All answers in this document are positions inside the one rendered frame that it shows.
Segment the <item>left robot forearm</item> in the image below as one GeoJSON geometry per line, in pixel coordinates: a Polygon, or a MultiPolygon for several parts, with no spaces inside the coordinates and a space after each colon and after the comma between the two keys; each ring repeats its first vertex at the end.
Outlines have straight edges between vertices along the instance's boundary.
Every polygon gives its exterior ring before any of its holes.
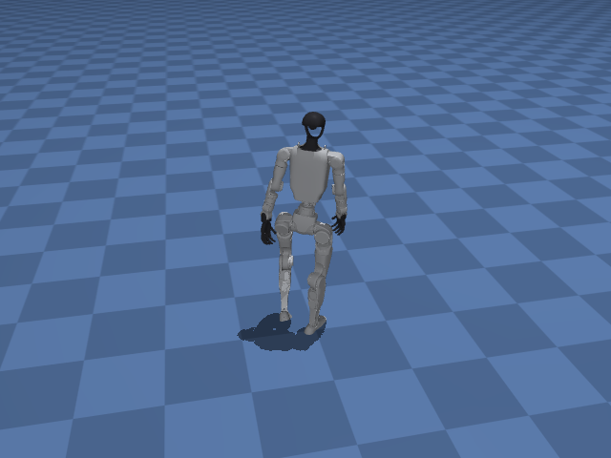
{"type": "Polygon", "coordinates": [[[263,203],[263,210],[261,211],[261,217],[262,217],[262,213],[266,214],[266,220],[271,219],[272,218],[272,211],[274,209],[274,205],[275,205],[275,201],[278,197],[278,194],[275,193],[275,191],[270,190],[271,185],[272,185],[272,179],[270,179],[268,187],[267,187],[267,191],[266,191],[266,197],[263,203]]]}

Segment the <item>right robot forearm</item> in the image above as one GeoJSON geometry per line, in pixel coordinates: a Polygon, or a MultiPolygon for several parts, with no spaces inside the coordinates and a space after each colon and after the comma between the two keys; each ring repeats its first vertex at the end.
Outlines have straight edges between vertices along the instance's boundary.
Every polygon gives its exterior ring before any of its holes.
{"type": "Polygon", "coordinates": [[[344,183],[344,195],[343,196],[335,196],[336,201],[336,216],[338,219],[341,219],[342,215],[347,215],[347,187],[344,183]]]}

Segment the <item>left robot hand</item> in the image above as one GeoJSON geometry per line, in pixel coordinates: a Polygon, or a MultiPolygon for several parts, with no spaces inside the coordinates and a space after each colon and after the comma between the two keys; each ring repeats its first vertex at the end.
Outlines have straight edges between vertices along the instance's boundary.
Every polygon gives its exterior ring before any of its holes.
{"type": "Polygon", "coordinates": [[[272,228],[272,226],[271,226],[271,223],[270,223],[270,221],[271,221],[271,220],[272,220],[272,218],[271,218],[271,219],[266,220],[266,214],[265,214],[265,213],[262,213],[262,219],[261,219],[261,222],[263,223],[263,224],[262,224],[262,228],[261,228],[261,233],[262,233],[262,234],[261,234],[261,236],[262,236],[262,242],[263,242],[264,244],[269,244],[269,245],[270,245],[270,244],[273,244],[273,243],[270,241],[270,239],[271,239],[272,241],[276,242],[276,241],[275,241],[275,240],[274,240],[274,239],[271,237],[271,233],[270,233],[270,231],[272,230],[272,231],[273,231],[273,233],[274,233],[275,235],[277,234],[277,233],[276,233],[276,231],[275,231],[275,230],[272,228]]]}

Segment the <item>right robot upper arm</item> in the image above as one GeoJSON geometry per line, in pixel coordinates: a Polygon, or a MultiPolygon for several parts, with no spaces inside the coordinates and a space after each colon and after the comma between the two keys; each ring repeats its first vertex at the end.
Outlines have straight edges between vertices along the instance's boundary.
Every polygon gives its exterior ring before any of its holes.
{"type": "Polygon", "coordinates": [[[332,194],[335,196],[344,195],[345,182],[345,158],[339,152],[327,153],[328,164],[332,168],[334,184],[332,184],[332,194]]]}

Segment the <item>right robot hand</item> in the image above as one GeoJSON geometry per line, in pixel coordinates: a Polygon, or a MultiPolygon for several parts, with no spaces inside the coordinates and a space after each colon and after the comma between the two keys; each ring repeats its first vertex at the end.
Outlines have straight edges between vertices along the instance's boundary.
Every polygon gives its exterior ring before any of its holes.
{"type": "Polygon", "coordinates": [[[336,218],[337,218],[337,221],[336,221],[336,222],[335,222],[335,223],[334,223],[334,224],[333,224],[331,227],[334,227],[335,225],[337,225],[337,224],[338,224],[338,226],[337,226],[335,229],[333,229],[333,231],[337,230],[337,229],[340,227],[340,228],[338,229],[338,231],[336,231],[336,232],[335,232],[335,234],[336,234],[336,233],[338,233],[338,232],[340,232],[340,231],[341,231],[339,234],[337,234],[337,236],[339,236],[339,235],[341,235],[341,234],[344,232],[344,230],[345,230],[345,225],[346,225],[345,219],[346,219],[346,215],[342,215],[342,216],[341,216],[341,219],[338,219],[338,217],[337,217],[337,216],[334,216],[332,219],[336,219],[336,218]]]}

